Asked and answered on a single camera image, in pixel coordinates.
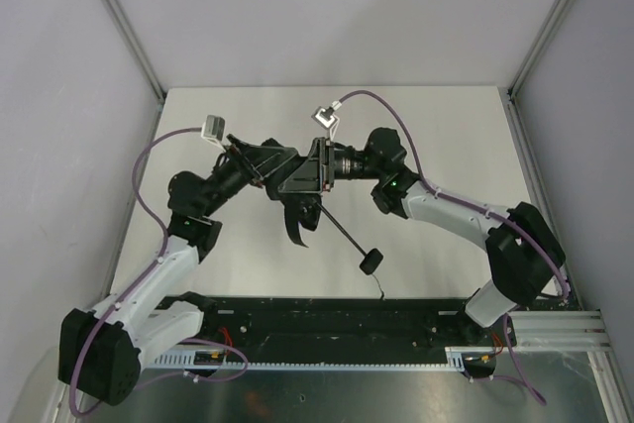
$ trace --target white wall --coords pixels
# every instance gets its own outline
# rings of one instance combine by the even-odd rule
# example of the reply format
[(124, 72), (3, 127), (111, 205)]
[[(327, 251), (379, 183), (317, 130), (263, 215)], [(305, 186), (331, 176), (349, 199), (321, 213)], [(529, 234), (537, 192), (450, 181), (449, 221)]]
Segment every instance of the white wall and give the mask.
[(507, 86), (554, 0), (121, 0), (164, 87)]
[(577, 0), (521, 91), (570, 267), (634, 391), (634, 0)]
[(156, 111), (100, 0), (0, 0), (0, 421), (98, 297)]

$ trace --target white floor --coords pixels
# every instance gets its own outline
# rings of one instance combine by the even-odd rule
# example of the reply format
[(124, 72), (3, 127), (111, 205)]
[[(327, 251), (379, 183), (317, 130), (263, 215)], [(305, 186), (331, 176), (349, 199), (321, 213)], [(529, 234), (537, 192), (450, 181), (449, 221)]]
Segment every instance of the white floor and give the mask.
[[(310, 115), (352, 87), (183, 88), (169, 91), (158, 136), (202, 125), (208, 114), (226, 119), (226, 133), (259, 144), (274, 137), (308, 152), (322, 130)], [(528, 201), (498, 91), (494, 87), (372, 88), (402, 115), (427, 175), (445, 189), (494, 204)], [(370, 131), (397, 125), (374, 100), (357, 97), (340, 110), (337, 141), (362, 148)], [(182, 170), (206, 176), (218, 150), (190, 134), (152, 153), (142, 193), (167, 221), (167, 184)], [(408, 163), (413, 166), (411, 155)], [(476, 246), (431, 225), (381, 214), (370, 182), (337, 182), (324, 204), (367, 249), (385, 256), (376, 275), (386, 297), (467, 297), (490, 278), (486, 255)], [(213, 218), (224, 223), (218, 244), (173, 293), (211, 295), (378, 297), (376, 284), (358, 268), (361, 255), (322, 217), (304, 232), (308, 249), (286, 237), (282, 206), (249, 187)], [(120, 290), (145, 266), (159, 242), (159, 228), (137, 206), (113, 284)]]

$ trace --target cable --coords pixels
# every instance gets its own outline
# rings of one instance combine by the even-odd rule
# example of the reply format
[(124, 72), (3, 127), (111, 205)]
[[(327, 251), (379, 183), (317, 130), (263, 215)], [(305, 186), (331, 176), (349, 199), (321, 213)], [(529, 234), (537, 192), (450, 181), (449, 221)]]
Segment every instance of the cable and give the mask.
[(153, 383), (156, 383), (157, 381), (164, 380), (166, 378), (171, 378), (173, 376), (182, 376), (182, 375), (191, 376), (194, 382), (198, 382), (199, 380), (208, 381), (210, 383), (231, 381), (241, 377), (249, 369), (249, 360), (247, 359), (247, 356), (245, 356), (241, 351), (239, 351), (235, 347), (227, 346), (225, 344), (220, 344), (219, 342), (206, 341), (203, 339), (194, 339), (194, 338), (185, 339), (184, 341), (181, 342), (181, 344), (203, 344), (206, 346), (220, 347), (221, 349), (225, 349), (228, 352), (231, 351), (234, 354), (236, 354), (238, 357), (240, 357), (240, 359), (242, 359), (242, 362), (244, 363), (244, 365), (236, 373), (233, 373), (229, 376), (221, 376), (221, 377), (201, 376), (201, 375), (192, 374), (188, 371), (183, 371), (183, 370), (170, 371), (168, 373), (162, 373), (161, 375), (151, 378), (148, 381), (144, 381), (143, 383), (138, 384), (137, 386), (135, 386), (135, 390), (142, 390), (146, 388), (147, 386), (150, 386)]
[[(553, 262), (551, 257), (548, 256), (546, 251), (533, 239), (533, 237), (531, 237), (528, 233), (526, 233), (515, 222), (512, 222), (512, 221), (508, 220), (507, 218), (502, 217), (501, 215), (499, 215), (499, 214), (497, 214), (495, 212), (489, 211), (489, 210), (487, 210), (484, 207), (481, 207), (479, 205), (471, 203), (468, 200), (465, 200), (465, 199), (460, 198), (460, 197), (455, 197), (455, 196), (450, 195), (448, 193), (441, 192), (441, 191), (437, 190), (436, 187), (434, 185), (432, 185), (427, 180), (427, 178), (425, 177), (425, 173), (423, 172), (423, 166), (421, 165), (420, 157), (418, 156), (418, 151), (416, 150), (416, 145), (414, 144), (414, 140), (412, 139), (412, 136), (409, 133), (409, 130), (407, 129), (407, 126), (405, 126), (405, 123), (403, 122), (401, 117), (398, 115), (396, 110), (394, 110), (394, 108), (392, 108), (387, 103), (387, 101), (385, 101), (383, 98), (378, 96), (376, 93), (372, 93), (371, 91), (367, 91), (366, 89), (359, 89), (359, 90), (352, 91), (352, 92), (344, 95), (339, 100), (339, 102), (340, 103), (344, 103), (348, 99), (350, 99), (350, 98), (352, 98), (354, 96), (358, 96), (358, 95), (366, 95), (366, 96), (369, 96), (369, 97), (375, 99), (385, 109), (387, 109), (387, 111), (389, 111), (389, 113), (396, 120), (396, 122), (400, 126), (400, 129), (403, 131), (403, 134), (407, 138), (407, 142), (409, 143), (409, 148), (412, 151), (412, 156), (414, 157), (414, 162), (416, 163), (416, 170), (418, 171), (418, 176), (420, 178), (420, 181), (421, 181), (423, 187), (429, 193), (433, 193), (438, 198), (442, 198), (444, 200), (447, 200), (448, 202), (455, 203), (457, 205), (461, 205), (461, 206), (466, 207), (466, 208), (468, 208), (470, 210), (474, 210), (475, 212), (480, 213), (480, 214), (482, 214), (484, 216), (489, 216), (489, 217), (493, 218), (494, 220), (496, 220), (496, 221), (506, 225), (507, 227), (511, 228), (515, 233), (517, 233), (522, 238), (522, 240), (527, 242), (537, 252), (537, 254), (546, 262), (548, 267), (551, 269), (551, 272), (553, 273), (553, 275), (555, 276), (555, 278), (557, 279), (557, 281), (560, 284), (560, 287), (562, 289), (561, 299), (563, 299), (563, 300), (568, 299), (568, 297), (570, 295), (570, 288), (568, 287), (568, 284), (566, 283), (566, 280), (564, 279), (564, 276), (562, 275), (560, 270), (557, 268), (557, 265)], [(508, 348), (508, 353), (509, 353), (509, 355), (511, 357), (511, 360), (513, 360), (513, 364), (515, 365), (515, 368), (517, 369), (517, 372), (519, 373), (521, 380), (518, 380), (517, 378), (515, 378), (513, 376), (506, 376), (506, 375), (496, 376), (495, 379), (513, 381), (515, 383), (517, 383), (518, 381), (521, 381), (521, 384), (526, 386), (526, 388), (531, 393), (531, 395), (533, 395), (533, 397), (541, 405), (546, 405), (546, 398), (544, 398), (544, 396), (539, 391), (537, 391), (528, 382), (528, 379), (526, 378), (526, 375), (524, 374), (524, 370), (522, 369), (522, 366), (520, 366), (519, 360), (518, 360), (517, 356), (515, 355), (515, 352), (513, 351), (513, 348), (512, 348), (511, 342), (510, 342), (510, 338), (509, 338), (508, 332), (507, 332), (507, 329), (508, 329), (508, 317), (509, 317), (508, 314), (504, 314), (503, 321), (502, 321), (502, 330), (504, 332), (504, 337), (506, 339), (506, 347)]]
[(378, 290), (380, 291), (380, 298), (378, 299), (379, 301), (382, 301), (385, 299), (385, 292), (383, 291), (383, 288), (380, 285), (380, 281), (378, 280), (378, 278), (376, 277), (376, 275), (374, 273), (372, 273), (371, 275), (374, 280), (376, 281), (376, 285), (378, 286)]
[(90, 415), (101, 404), (101, 402), (98, 401), (97, 403), (95, 403), (92, 407), (90, 407), (86, 411), (80, 411), (79, 408), (77, 407), (77, 384), (79, 382), (79, 374), (81, 373), (81, 368), (83, 367), (83, 363), (84, 363), (84, 361), (86, 359), (86, 355), (88, 354), (88, 350), (90, 349), (90, 346), (94, 342), (97, 334), (99, 333), (99, 330), (103, 327), (103, 325), (105, 324), (106, 320), (116, 311), (116, 307), (115, 306), (117, 306), (120, 303), (122, 303), (123, 301), (125, 301), (125, 299), (137, 288), (137, 286), (139, 286), (139, 284), (141, 284), (144, 281), (144, 279), (146, 279), (152, 273), (152, 271), (155, 270), (155, 268), (159, 264), (159, 258), (161, 258), (165, 254), (165, 250), (167, 249), (167, 240), (168, 240), (167, 227), (162, 222), (160, 217), (155, 212), (153, 212), (152, 209), (148, 206), (148, 204), (145, 202), (145, 200), (143, 199), (143, 197), (141, 196), (141, 193), (139, 191), (139, 188), (140, 188), (140, 184), (139, 184), (139, 180), (140, 180), (140, 178), (139, 178), (139, 170), (141, 169), (141, 164), (143, 163), (143, 161), (146, 158), (146, 156), (150, 153), (152, 148), (154, 146), (156, 146), (157, 144), (163, 142), (164, 140), (169, 139), (169, 138), (171, 138), (173, 136), (176, 136), (176, 135), (179, 135), (179, 134), (200, 133), (200, 131), (201, 131), (201, 128), (187, 128), (187, 129), (178, 129), (176, 131), (171, 131), (171, 132), (169, 132), (167, 134), (164, 134), (164, 135), (160, 136), (158, 139), (155, 139), (154, 141), (149, 143), (146, 146), (146, 148), (141, 151), (141, 153), (137, 157), (137, 160), (135, 161), (135, 165), (134, 165), (134, 167), (132, 169), (132, 190), (134, 192), (135, 198), (139, 202), (139, 205), (141, 205), (141, 208), (143, 208), (146, 211), (146, 213), (148, 213), (148, 215), (150, 215), (150, 217), (155, 222), (158, 223), (158, 226), (160, 227), (160, 231), (162, 232), (162, 241), (161, 241), (161, 244), (160, 244), (160, 249), (158, 250), (157, 257), (121, 293), (121, 295), (117, 298), (115, 303), (113, 303), (110, 307), (108, 307), (108, 309), (106, 309), (106, 311), (99, 318), (99, 320), (94, 325), (94, 327), (90, 330), (90, 333), (88, 334), (88, 337), (86, 338), (86, 340), (83, 343), (83, 346), (81, 347), (81, 351), (79, 351), (79, 355), (77, 356), (77, 361), (75, 362), (75, 367), (74, 367), (74, 369), (72, 371), (72, 376), (70, 378), (70, 392), (69, 392), (69, 396), (68, 396), (68, 404), (70, 406), (70, 412), (72, 413), (72, 416), (74, 416), (75, 418), (82, 418), (84, 416)]
[[(546, 401), (546, 398), (544, 398), (544, 395), (542, 395), (539, 391), (537, 391), (537, 389), (528, 382), (528, 378), (526, 377), (526, 374), (524, 373), (524, 369), (520, 365), (519, 359), (517, 355), (515, 354), (515, 351), (513, 350), (511, 338), (507, 331), (508, 318), (509, 318), (508, 313), (504, 314), (504, 317), (502, 317), (502, 332), (504, 332), (504, 340), (506, 341), (506, 348), (508, 349), (508, 355), (511, 357), (511, 360), (513, 360), (513, 364), (515, 365), (515, 369), (517, 370), (517, 373), (519, 374), (519, 377), (521, 378), (522, 384), (526, 387), (526, 389), (530, 392), (530, 394), (533, 395), (533, 398), (535, 398), (540, 405), (546, 406), (548, 403)], [(504, 376), (504, 379), (508, 381), (511, 381), (512, 378), (515, 378), (515, 377)]]
[(530, 385), (527, 385), (525, 381), (521, 380), (520, 378), (517, 378), (515, 376), (510, 376), (510, 375), (491, 375), (491, 376), (483, 376), (483, 377), (473, 377), (471, 375), (469, 375), (468, 371), (464, 371), (463, 375), (469, 379), (469, 382), (471, 381), (495, 381), (495, 380), (501, 380), (501, 381), (508, 381), (511, 383), (515, 383), (516, 385), (519, 386), (524, 386), (526, 387), (529, 391), (534, 391), (535, 394), (533, 396), (535, 396), (535, 399), (542, 405), (542, 406), (546, 406), (546, 398), (544, 398), (544, 395), (542, 395), (538, 390), (536, 390), (535, 388), (533, 388)]
[(354, 96), (358, 96), (360, 94), (364, 94), (364, 95), (369, 96), (369, 97), (375, 99), (376, 101), (378, 101), (394, 117), (394, 119), (396, 120), (396, 122), (400, 126), (401, 130), (403, 131), (403, 134), (407, 138), (407, 142), (409, 143), (409, 148), (412, 151), (412, 156), (414, 158), (414, 162), (416, 163), (416, 169), (418, 171), (418, 176), (420, 177), (420, 181), (423, 184), (423, 187), (429, 193), (433, 193), (437, 197), (442, 198), (444, 200), (447, 200), (448, 202), (452, 202), (452, 203), (455, 203), (457, 205), (461, 205), (463, 207), (469, 208), (470, 210), (474, 210), (475, 212), (480, 213), (482, 215), (488, 214), (489, 217), (491, 217), (494, 220), (496, 220), (496, 221), (498, 221), (500, 223), (503, 223), (507, 227), (511, 228), (515, 233), (517, 233), (522, 238), (522, 240), (526, 241), (537, 252), (537, 254), (546, 262), (546, 264), (551, 269), (551, 271), (553, 272), (553, 275), (555, 276), (555, 278), (557, 279), (557, 281), (559, 282), (559, 284), (560, 284), (560, 286), (562, 288), (562, 294), (563, 294), (562, 297), (563, 297), (563, 299), (568, 299), (568, 296), (569, 296), (569, 293), (570, 293), (570, 289), (568, 287), (568, 284), (566, 283), (566, 280), (564, 279), (564, 276), (562, 275), (562, 273), (557, 268), (557, 265), (553, 262), (551, 257), (548, 256), (548, 254), (544, 251), (544, 249), (533, 239), (533, 237), (531, 237), (528, 233), (526, 233), (515, 222), (512, 222), (512, 221), (508, 220), (507, 218), (502, 217), (501, 215), (499, 215), (499, 214), (497, 214), (495, 212), (489, 211), (489, 210), (487, 210), (484, 207), (481, 207), (479, 205), (471, 203), (468, 200), (465, 200), (463, 198), (456, 197), (454, 195), (450, 195), (448, 193), (436, 190), (436, 187), (434, 185), (432, 185), (427, 180), (427, 178), (425, 177), (425, 174), (423, 173), (423, 167), (422, 167), (421, 162), (420, 162), (420, 157), (418, 156), (418, 151), (416, 150), (416, 146), (414, 144), (414, 140), (412, 139), (411, 134), (409, 134), (409, 130), (405, 126), (405, 123), (400, 118), (400, 116), (398, 115), (396, 110), (394, 110), (394, 108), (392, 108), (387, 103), (387, 101), (385, 101), (383, 98), (378, 96), (376, 93), (372, 93), (371, 91), (367, 91), (366, 89), (359, 89), (357, 91), (352, 91), (352, 92), (344, 95), (339, 100), (339, 102), (340, 103), (344, 103), (344, 101), (347, 101), (348, 99), (350, 99), (350, 98), (352, 98)]
[(493, 338), (493, 344), (495, 345), (495, 354), (494, 356), (499, 356), (502, 352), (504, 352), (504, 344), (495, 332), (491, 332), (491, 337)]

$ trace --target black knob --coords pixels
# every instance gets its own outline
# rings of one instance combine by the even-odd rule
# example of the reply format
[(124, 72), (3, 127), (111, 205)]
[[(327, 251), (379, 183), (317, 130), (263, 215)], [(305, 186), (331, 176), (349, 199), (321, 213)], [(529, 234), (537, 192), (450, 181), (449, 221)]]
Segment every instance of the black knob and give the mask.
[(380, 262), (383, 261), (383, 254), (376, 248), (372, 248), (360, 264), (361, 271), (370, 276), (376, 271)]

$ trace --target purple cable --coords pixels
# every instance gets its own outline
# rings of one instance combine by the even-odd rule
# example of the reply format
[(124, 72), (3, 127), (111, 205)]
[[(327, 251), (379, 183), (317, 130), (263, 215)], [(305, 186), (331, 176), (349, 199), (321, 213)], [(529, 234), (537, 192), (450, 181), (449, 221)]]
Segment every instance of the purple cable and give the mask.
[[(506, 349), (508, 349), (508, 355), (511, 357), (511, 360), (513, 360), (513, 364), (515, 365), (515, 369), (517, 370), (517, 373), (519, 374), (519, 377), (521, 378), (522, 384), (528, 389), (530, 394), (533, 395), (533, 398), (535, 398), (540, 405), (546, 406), (548, 404), (546, 401), (546, 398), (544, 398), (544, 395), (542, 395), (539, 391), (537, 391), (533, 387), (533, 385), (531, 385), (528, 382), (528, 378), (526, 377), (526, 374), (524, 373), (524, 369), (520, 365), (519, 359), (517, 358), (517, 355), (515, 354), (515, 351), (513, 350), (511, 338), (508, 332), (506, 331), (508, 329), (508, 317), (509, 317), (508, 314), (504, 314), (504, 317), (502, 317), (502, 330), (504, 332), (504, 340), (506, 341)], [(514, 376), (501, 375), (499, 378), (507, 380), (507, 381), (517, 380), (517, 378), (515, 378)]]
[(531, 385), (527, 384), (526, 381), (521, 380), (519, 378), (516, 378), (514, 376), (510, 376), (510, 375), (492, 375), (491, 377), (488, 376), (483, 376), (483, 377), (472, 377), (471, 375), (469, 375), (469, 372), (465, 370), (464, 372), (465, 376), (469, 379), (472, 379), (473, 381), (496, 381), (496, 380), (500, 380), (500, 381), (508, 381), (510, 383), (515, 383), (516, 385), (519, 386), (524, 386), (526, 388), (528, 388), (528, 390), (532, 390), (535, 392), (535, 394), (537, 396), (535, 396), (535, 394), (533, 394), (533, 396), (535, 396), (535, 399), (542, 405), (542, 406), (546, 406), (546, 398), (544, 398), (544, 395), (542, 395), (539, 391), (537, 391), (535, 388), (533, 388)]
[(146, 277), (148, 277), (148, 275), (152, 273), (152, 271), (154, 271), (154, 269), (159, 264), (159, 258), (164, 255), (165, 250), (167, 249), (167, 238), (168, 238), (167, 227), (159, 218), (159, 216), (155, 212), (153, 212), (152, 209), (146, 204), (145, 200), (141, 197), (141, 194), (139, 192), (140, 184), (139, 184), (138, 175), (139, 175), (139, 169), (141, 168), (141, 164), (143, 163), (144, 158), (150, 153), (152, 148), (156, 146), (157, 144), (163, 142), (164, 140), (168, 138), (171, 138), (172, 136), (176, 136), (178, 134), (199, 133), (200, 130), (201, 128), (187, 128), (187, 129), (179, 129), (176, 131), (171, 131), (170, 133), (164, 134), (160, 136), (158, 139), (155, 139), (154, 141), (149, 143), (146, 146), (146, 148), (141, 151), (141, 153), (137, 157), (137, 160), (135, 161), (135, 166), (132, 169), (132, 190), (135, 194), (135, 198), (139, 202), (139, 205), (141, 205), (141, 208), (143, 208), (148, 213), (148, 215), (150, 215), (152, 219), (155, 220), (160, 226), (160, 230), (162, 231), (162, 242), (160, 244), (160, 249), (158, 251), (157, 257), (150, 263), (150, 265), (141, 274), (139, 274), (139, 276), (132, 282), (132, 284), (130, 284), (121, 293), (117, 301), (114, 304), (112, 304), (110, 307), (108, 307), (108, 309), (106, 309), (106, 312), (104, 312), (103, 316), (99, 318), (95, 326), (92, 328), (92, 330), (88, 334), (88, 337), (86, 338), (81, 348), (81, 351), (79, 352), (79, 355), (77, 356), (77, 362), (75, 363), (75, 368), (72, 371), (72, 377), (70, 378), (70, 393), (68, 396), (68, 404), (70, 406), (70, 412), (72, 413), (72, 416), (74, 416), (75, 418), (82, 418), (84, 416), (91, 414), (101, 404), (101, 402), (98, 401), (86, 411), (80, 411), (79, 408), (77, 407), (77, 383), (79, 382), (79, 374), (81, 373), (81, 368), (83, 367), (83, 363), (86, 359), (86, 355), (88, 354), (88, 350), (90, 349), (90, 346), (94, 342), (95, 337), (97, 337), (99, 330), (103, 327), (106, 320), (112, 315), (113, 312), (115, 312), (116, 310), (115, 305), (117, 303), (123, 302), (126, 299), (126, 297), (128, 297), (132, 293), (132, 291), (134, 291), (137, 288), (137, 286), (139, 286), (139, 284), (141, 284), (141, 282), (143, 282), (143, 280), (146, 279)]
[[(418, 156), (418, 152), (416, 151), (416, 146), (414, 145), (414, 140), (412, 139), (412, 136), (409, 134), (409, 130), (407, 129), (407, 126), (405, 126), (405, 123), (400, 118), (398, 113), (394, 110), (394, 108), (392, 108), (387, 103), (387, 101), (385, 101), (383, 98), (378, 96), (376, 93), (372, 93), (371, 91), (367, 91), (366, 89), (359, 89), (357, 91), (352, 91), (352, 92), (344, 95), (339, 100), (339, 102), (343, 103), (344, 101), (352, 98), (353, 96), (357, 96), (357, 95), (360, 95), (360, 94), (364, 94), (366, 96), (374, 98), (376, 101), (378, 101), (380, 104), (382, 104), (385, 107), (385, 109), (387, 109), (387, 111), (389, 111), (391, 113), (391, 115), (394, 117), (394, 119), (396, 120), (396, 122), (400, 126), (400, 129), (403, 131), (403, 134), (405, 134), (405, 137), (407, 138), (407, 142), (409, 143), (409, 148), (412, 150), (412, 156), (414, 157), (414, 162), (416, 163), (416, 169), (418, 171), (418, 175), (420, 177), (420, 181), (423, 184), (423, 187), (429, 193), (434, 193), (439, 198), (442, 198), (444, 200), (447, 200), (448, 202), (452, 202), (452, 203), (455, 203), (457, 205), (461, 205), (463, 207), (469, 208), (470, 210), (474, 210), (475, 212), (480, 213), (482, 215), (485, 215), (487, 213), (488, 210), (486, 208), (480, 207), (479, 205), (471, 203), (468, 200), (464, 200), (464, 199), (462, 199), (460, 197), (455, 197), (453, 195), (449, 195), (449, 194), (444, 193), (444, 192), (438, 192), (438, 193), (436, 192), (436, 187), (434, 187), (427, 180), (427, 178), (425, 177), (425, 174), (423, 173), (423, 166), (420, 163), (420, 157)], [(570, 289), (568, 287), (568, 284), (566, 283), (566, 279), (564, 278), (562, 273), (559, 271), (559, 269), (557, 268), (557, 265), (553, 262), (551, 257), (548, 256), (546, 251), (533, 239), (533, 237), (531, 237), (528, 233), (526, 233), (516, 223), (511, 222), (507, 218), (502, 217), (501, 215), (499, 215), (499, 214), (497, 214), (495, 212), (489, 212), (488, 215), (491, 218), (493, 218), (494, 220), (496, 220), (496, 221), (498, 221), (500, 223), (503, 223), (507, 227), (511, 228), (515, 233), (517, 233), (522, 238), (522, 240), (526, 241), (539, 254), (539, 256), (546, 262), (548, 267), (553, 272), (553, 276), (559, 282), (560, 287), (562, 288), (562, 299), (568, 299), (568, 296), (569, 296), (569, 293), (570, 293)]]
[(236, 373), (232, 373), (229, 376), (222, 376), (219, 378), (213, 378), (213, 377), (209, 377), (209, 376), (200, 376), (200, 375), (196, 375), (196, 374), (192, 374), (192, 373), (184, 373), (183, 370), (179, 370), (179, 371), (170, 371), (168, 373), (162, 373), (159, 376), (156, 376), (154, 378), (151, 378), (148, 381), (144, 381), (143, 383), (138, 384), (137, 386), (135, 386), (135, 390), (141, 390), (149, 385), (152, 385), (153, 383), (156, 383), (157, 381), (163, 380), (165, 378), (170, 378), (173, 376), (181, 376), (181, 375), (185, 375), (185, 376), (191, 376), (192, 378), (195, 378), (198, 376), (199, 380), (203, 380), (203, 381), (209, 381), (209, 382), (222, 382), (222, 381), (231, 381), (231, 380), (235, 380), (236, 378), (242, 376), (245, 374), (245, 372), (247, 371), (247, 369), (249, 368), (249, 360), (247, 359), (247, 356), (245, 356), (242, 352), (240, 352), (238, 349), (231, 347), (231, 346), (227, 346), (225, 344), (220, 344), (219, 342), (213, 342), (213, 341), (205, 341), (203, 339), (185, 339), (184, 341), (181, 342), (181, 344), (203, 344), (206, 346), (213, 346), (213, 347), (220, 347), (221, 349), (225, 349), (227, 351), (231, 351), (233, 353), (235, 353), (238, 357), (240, 357), (240, 359), (242, 359), (242, 362), (244, 363), (244, 366), (237, 371)]

